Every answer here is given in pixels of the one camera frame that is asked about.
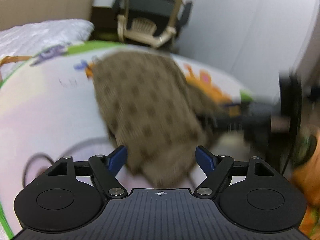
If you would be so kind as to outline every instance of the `white pillow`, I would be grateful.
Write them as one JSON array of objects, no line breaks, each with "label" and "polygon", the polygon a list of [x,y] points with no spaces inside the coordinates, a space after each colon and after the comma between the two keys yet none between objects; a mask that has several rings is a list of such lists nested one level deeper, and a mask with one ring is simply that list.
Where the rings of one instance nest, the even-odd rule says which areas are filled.
[{"label": "white pillow", "polygon": [[[5,56],[33,56],[57,44],[86,41],[93,28],[91,22],[79,19],[15,26],[0,32],[0,60]],[[0,69],[2,78],[6,78],[20,64],[3,65]]]}]

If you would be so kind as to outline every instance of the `cartoon print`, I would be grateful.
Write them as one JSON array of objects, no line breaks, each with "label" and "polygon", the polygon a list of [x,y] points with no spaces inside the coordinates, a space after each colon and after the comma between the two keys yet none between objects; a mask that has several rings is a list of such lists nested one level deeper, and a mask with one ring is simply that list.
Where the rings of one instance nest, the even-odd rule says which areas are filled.
[{"label": "cartoon print", "polygon": [[30,66],[38,65],[48,59],[52,59],[57,56],[61,56],[68,51],[68,47],[66,45],[56,45],[51,48],[46,49],[43,52],[40,52],[36,56],[36,61],[32,63]]},{"label": "cartoon print", "polygon": [[92,57],[92,62],[88,63],[85,60],[81,60],[81,63],[74,65],[75,70],[84,70],[85,74],[87,75],[87,78],[92,78],[92,68],[98,63],[99,59],[97,56]]},{"label": "cartoon print", "polygon": [[218,104],[231,103],[231,97],[228,94],[223,93],[220,88],[211,83],[211,76],[205,70],[199,71],[199,76],[195,76],[192,67],[189,64],[184,63],[184,67],[188,70],[186,80],[189,84],[199,88],[209,98]]},{"label": "cartoon print", "polygon": [[65,80],[65,81],[59,78],[59,83],[64,88],[76,88],[78,86],[78,82],[74,78],[69,78],[68,80]]}]

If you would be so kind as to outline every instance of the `bed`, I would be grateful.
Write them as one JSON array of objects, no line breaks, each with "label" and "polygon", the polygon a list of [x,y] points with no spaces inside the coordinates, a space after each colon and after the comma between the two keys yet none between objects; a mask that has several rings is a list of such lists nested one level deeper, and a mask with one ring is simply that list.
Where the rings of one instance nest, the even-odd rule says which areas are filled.
[{"label": "bed", "polygon": [[[50,161],[39,158],[24,175],[27,162],[35,154],[46,154],[53,161],[71,155],[75,161],[82,161],[96,154],[108,155],[114,150],[98,111],[92,80],[88,79],[83,66],[118,49],[145,50],[102,41],[68,46],[61,55],[36,65],[33,63],[38,56],[31,58],[0,87],[0,199],[13,234],[21,229],[12,207],[15,196],[22,190],[24,176],[28,184],[42,169],[50,166]],[[185,75],[189,75],[191,69],[197,78],[200,70],[206,70],[213,84],[232,99],[239,99],[244,87],[237,80],[199,62],[177,55],[172,57]],[[248,147],[242,142],[221,142],[215,151],[220,152],[221,147],[237,160],[249,158]],[[199,185],[205,174],[196,166],[190,177]],[[142,176],[133,177],[125,167],[116,178],[128,192],[133,187],[151,187]],[[194,189],[188,178],[179,187]]]},{"label": "bed", "polygon": [[[0,0],[0,59],[89,39],[93,0]],[[1,67],[6,78],[19,64]]]},{"label": "bed", "polygon": [[[38,1],[40,0],[0,0],[0,15],[4,19],[0,22],[0,31],[52,20],[90,20],[93,0]],[[36,48],[26,39],[25,43],[19,43],[26,44],[21,46],[21,50],[5,52],[10,56],[26,56],[21,53],[27,53],[34,57],[23,64],[1,70],[4,76],[0,86],[0,202],[3,207],[0,205],[1,240],[10,239],[21,230],[13,210],[13,201],[22,190],[23,183],[30,183],[41,170],[50,166],[51,161],[64,155],[71,155],[75,161],[82,161],[95,154],[107,155],[113,151],[99,115],[92,81],[87,78],[82,64],[90,63],[94,58],[117,49],[145,48],[112,42],[82,42],[86,39],[86,36],[75,37],[72,42],[63,40],[49,44],[49,50],[50,46],[56,47],[58,43],[65,49],[55,57],[34,66],[41,50],[48,45]],[[190,59],[177,55],[172,57],[185,75],[189,74],[190,68],[195,76],[199,75],[200,70],[206,70],[212,82],[223,92],[232,99],[240,97],[244,87],[232,77]],[[228,151],[237,160],[244,161],[249,157],[248,146],[242,140],[230,141],[227,137],[223,138],[215,147],[217,152],[222,150]],[[33,159],[35,155],[49,158]],[[200,184],[205,179],[199,166],[192,170],[190,176],[195,184]],[[84,178],[78,179],[90,183]],[[142,176],[133,177],[125,167],[120,170],[117,179],[128,192],[133,187],[151,187]],[[186,178],[179,187],[193,189],[194,185]]]}]

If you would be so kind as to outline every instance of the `white bed sheet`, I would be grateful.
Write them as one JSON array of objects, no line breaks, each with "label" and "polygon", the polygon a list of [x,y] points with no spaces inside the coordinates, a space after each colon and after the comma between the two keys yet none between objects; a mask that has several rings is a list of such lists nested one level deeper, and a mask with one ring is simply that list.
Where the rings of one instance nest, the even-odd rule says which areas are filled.
[{"label": "white bed sheet", "polygon": [[[71,155],[74,161],[84,161],[90,156],[111,153],[114,148],[107,139],[107,131],[99,114],[94,97],[94,87],[84,71],[76,71],[75,64],[93,57],[103,57],[118,47],[97,49],[83,53],[59,56],[36,67],[31,67],[33,59],[19,68],[0,89],[0,145],[1,162],[0,197],[4,213],[14,234],[21,226],[13,210],[13,200],[22,190],[22,176],[25,164],[34,153],[44,152],[54,161],[61,156]],[[122,49],[145,50],[137,46]],[[199,62],[172,55],[184,74],[185,64],[191,65],[197,75],[207,70],[212,82],[227,92],[231,98],[239,97],[243,85],[237,80]],[[236,160],[249,159],[248,146],[241,139],[222,138],[212,149],[215,155],[225,154]],[[44,160],[33,163],[27,174],[27,183],[32,181],[41,168],[50,164]],[[118,181],[127,189],[150,188],[152,185],[143,176],[132,176],[125,167],[117,174]],[[205,178],[196,165],[190,173],[195,186]],[[78,178],[91,183],[88,178]],[[191,188],[194,185],[185,178],[177,187]]]},{"label": "white bed sheet", "polygon": [[[93,24],[86,20],[69,19],[44,21],[15,26],[0,32],[0,60],[5,56],[33,56],[39,51],[57,44],[87,41]],[[1,67],[5,79],[21,63],[9,63]]]}]

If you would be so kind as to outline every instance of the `black cable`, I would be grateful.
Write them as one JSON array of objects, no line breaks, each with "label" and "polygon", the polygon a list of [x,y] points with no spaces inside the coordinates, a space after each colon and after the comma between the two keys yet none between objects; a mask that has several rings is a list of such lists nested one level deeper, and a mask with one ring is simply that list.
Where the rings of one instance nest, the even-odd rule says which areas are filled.
[{"label": "black cable", "polygon": [[59,158],[62,158],[63,156],[73,156],[73,154],[79,150],[81,150],[84,147],[94,145],[94,144],[104,144],[104,143],[110,143],[107,137],[99,137],[99,138],[91,138],[87,139],[85,141],[82,141],[76,145],[73,145],[71,148],[66,150],[63,154],[60,155]]},{"label": "black cable", "polygon": [[24,167],[24,170],[23,170],[23,175],[22,175],[22,186],[23,186],[23,188],[25,188],[25,187],[27,186],[27,185],[26,185],[26,176],[27,176],[27,171],[28,171],[30,165],[33,163],[33,161],[35,161],[35,160],[37,160],[37,159],[42,159],[42,158],[48,160],[48,161],[51,163],[51,165],[54,164],[53,159],[52,159],[49,155],[47,155],[47,154],[45,154],[45,153],[36,153],[36,154],[34,154],[34,155],[27,161],[26,166]]},{"label": "black cable", "polygon": [[285,164],[284,164],[283,169],[282,169],[282,171],[281,171],[281,175],[282,175],[282,176],[284,175],[285,169],[287,168],[287,166],[288,166],[288,164],[289,164],[289,161],[290,161],[290,159],[291,159],[291,157],[292,157],[292,155],[293,155],[294,147],[295,147],[295,144],[292,143],[290,152],[289,152],[288,157],[287,157],[287,160],[285,161]]}]

